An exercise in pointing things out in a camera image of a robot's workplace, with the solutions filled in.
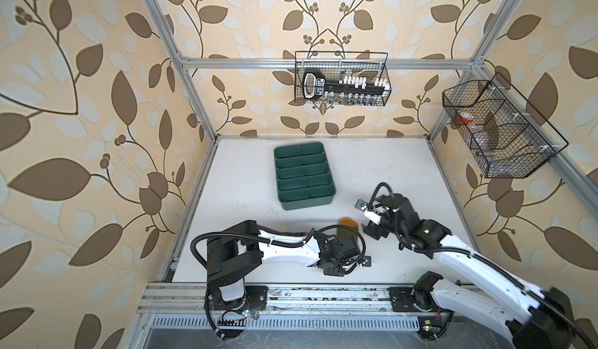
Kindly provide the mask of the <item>green striped sock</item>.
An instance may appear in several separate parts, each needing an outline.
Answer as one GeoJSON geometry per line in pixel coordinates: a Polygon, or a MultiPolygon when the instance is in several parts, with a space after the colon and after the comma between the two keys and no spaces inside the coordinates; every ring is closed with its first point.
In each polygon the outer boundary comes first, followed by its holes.
{"type": "Polygon", "coordinates": [[[356,233],[359,231],[359,224],[352,218],[341,218],[338,225],[337,236],[339,238],[358,238],[356,233]]]}

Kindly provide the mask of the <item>green plastic divided tray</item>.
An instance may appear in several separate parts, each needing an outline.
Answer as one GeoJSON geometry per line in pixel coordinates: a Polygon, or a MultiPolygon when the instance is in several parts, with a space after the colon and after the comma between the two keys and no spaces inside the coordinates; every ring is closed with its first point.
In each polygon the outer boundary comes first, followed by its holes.
{"type": "Polygon", "coordinates": [[[284,210],[329,205],[336,185],[321,142],[274,148],[277,198],[284,210]]]}

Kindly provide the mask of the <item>purple striped sock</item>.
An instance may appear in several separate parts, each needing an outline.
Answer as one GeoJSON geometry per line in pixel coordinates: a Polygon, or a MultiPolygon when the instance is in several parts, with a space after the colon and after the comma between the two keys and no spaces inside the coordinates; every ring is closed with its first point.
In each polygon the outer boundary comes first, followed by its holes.
{"type": "Polygon", "coordinates": [[[259,230],[261,232],[267,232],[269,234],[278,235],[278,236],[290,236],[290,237],[301,237],[305,238],[309,235],[309,232],[282,232],[274,229],[269,229],[263,226],[259,226],[259,230]]]}

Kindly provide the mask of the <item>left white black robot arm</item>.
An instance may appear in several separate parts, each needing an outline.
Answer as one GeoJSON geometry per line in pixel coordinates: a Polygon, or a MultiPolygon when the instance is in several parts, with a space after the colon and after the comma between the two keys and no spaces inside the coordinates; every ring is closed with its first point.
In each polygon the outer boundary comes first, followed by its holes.
{"type": "Polygon", "coordinates": [[[206,270],[204,313],[222,341],[232,328],[266,307],[264,286],[246,287],[245,277],[265,263],[293,263],[344,277],[370,267],[366,241],[357,228],[333,224],[309,232],[280,233],[247,220],[220,232],[196,236],[190,252],[206,270]]]}

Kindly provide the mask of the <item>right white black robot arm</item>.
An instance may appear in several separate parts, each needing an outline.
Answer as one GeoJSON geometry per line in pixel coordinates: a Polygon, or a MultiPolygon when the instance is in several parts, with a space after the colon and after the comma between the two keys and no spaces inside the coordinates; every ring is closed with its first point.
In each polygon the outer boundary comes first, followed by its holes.
{"type": "Polygon", "coordinates": [[[406,302],[429,312],[444,309],[465,316],[512,342],[516,348],[568,348],[575,339],[596,345],[575,322],[569,297],[518,278],[467,246],[450,229],[419,218],[406,197],[391,193],[355,204],[368,219],[374,239],[397,237],[399,248],[424,255],[478,287],[471,291],[428,271],[414,283],[406,302]]]}

